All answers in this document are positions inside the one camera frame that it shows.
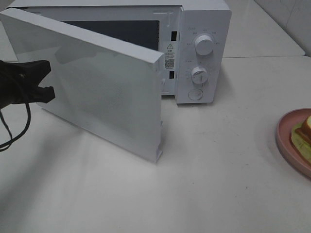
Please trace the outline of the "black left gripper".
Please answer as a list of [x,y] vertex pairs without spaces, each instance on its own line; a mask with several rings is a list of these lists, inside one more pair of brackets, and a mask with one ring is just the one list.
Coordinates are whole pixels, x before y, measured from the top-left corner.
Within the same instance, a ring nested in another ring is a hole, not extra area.
[[39,85],[51,72],[50,62],[39,60],[26,63],[8,63],[0,61],[0,108],[10,104],[48,103],[55,99],[54,88],[25,86],[24,75],[32,84]]

